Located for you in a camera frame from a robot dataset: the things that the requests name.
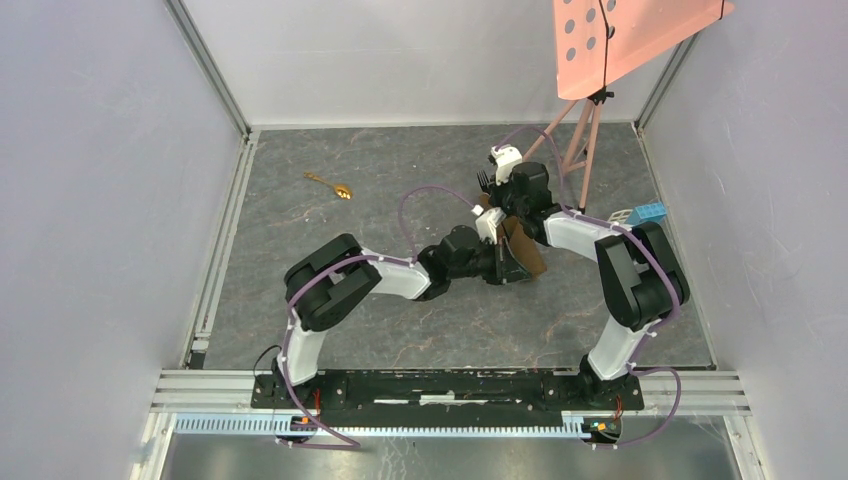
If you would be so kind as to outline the brown cloth napkin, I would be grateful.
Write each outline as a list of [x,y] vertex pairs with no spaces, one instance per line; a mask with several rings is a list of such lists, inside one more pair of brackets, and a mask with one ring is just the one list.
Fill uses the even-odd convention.
[[[488,195],[481,194],[479,200],[484,209],[494,208]],[[498,228],[498,242],[502,239],[509,243],[515,257],[532,273],[533,278],[530,280],[536,280],[547,271],[547,265],[536,242],[525,232],[524,226],[516,217],[506,214],[506,219]]]

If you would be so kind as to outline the gold spoon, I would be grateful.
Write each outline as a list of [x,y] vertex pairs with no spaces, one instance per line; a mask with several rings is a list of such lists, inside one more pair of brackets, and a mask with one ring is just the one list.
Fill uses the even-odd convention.
[[305,172],[303,177],[329,187],[336,196],[343,200],[351,200],[353,198],[353,192],[346,184],[327,181],[312,172]]

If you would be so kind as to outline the black fork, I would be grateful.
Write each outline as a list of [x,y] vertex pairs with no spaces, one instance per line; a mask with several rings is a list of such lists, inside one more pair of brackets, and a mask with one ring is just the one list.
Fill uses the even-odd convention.
[[485,170],[477,172],[477,181],[481,191],[489,197],[494,197],[497,194],[497,183],[494,174],[489,174]]

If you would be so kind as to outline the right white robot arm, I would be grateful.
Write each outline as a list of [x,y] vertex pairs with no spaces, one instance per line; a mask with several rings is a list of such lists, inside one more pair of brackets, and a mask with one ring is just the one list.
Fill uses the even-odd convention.
[[690,297],[688,281],[663,227],[654,221],[613,224],[556,203],[547,168],[521,162],[507,179],[477,175],[490,206],[515,217],[536,242],[596,262],[610,317],[580,366],[580,400],[602,408],[630,374],[646,336],[679,314]]

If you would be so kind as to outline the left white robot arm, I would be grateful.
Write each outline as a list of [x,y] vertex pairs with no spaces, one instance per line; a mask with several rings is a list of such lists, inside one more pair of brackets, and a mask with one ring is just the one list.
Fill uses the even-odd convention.
[[478,278],[499,286],[533,277],[506,240],[482,239],[468,226],[453,228],[439,243],[409,258],[380,254],[342,233],[284,276],[289,320],[276,359],[280,377],[275,392],[295,408],[312,399],[327,332],[372,294],[430,301],[457,279]]

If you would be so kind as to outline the colourful toy block structure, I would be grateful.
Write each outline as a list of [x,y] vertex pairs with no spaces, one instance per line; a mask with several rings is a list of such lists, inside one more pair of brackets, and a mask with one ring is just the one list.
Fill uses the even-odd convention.
[[667,217],[668,211],[662,202],[655,202],[635,206],[631,209],[622,209],[613,212],[608,221],[626,225],[640,225],[646,222],[662,223]]

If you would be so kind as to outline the pink music stand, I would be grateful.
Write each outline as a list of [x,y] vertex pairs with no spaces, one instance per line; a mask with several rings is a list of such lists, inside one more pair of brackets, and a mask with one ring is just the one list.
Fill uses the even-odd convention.
[[525,156],[583,102],[558,165],[565,174],[584,171],[578,208],[585,210],[601,113],[614,96],[610,85],[734,10],[733,2],[719,0],[555,1],[556,87],[566,105]]

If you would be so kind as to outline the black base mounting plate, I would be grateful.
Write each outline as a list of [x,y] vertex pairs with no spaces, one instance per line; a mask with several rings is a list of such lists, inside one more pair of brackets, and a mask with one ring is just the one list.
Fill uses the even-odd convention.
[[281,374],[254,380],[255,409],[302,403],[343,427],[546,427],[564,412],[641,411],[637,378],[592,386],[583,375],[555,369],[320,371],[288,390]]

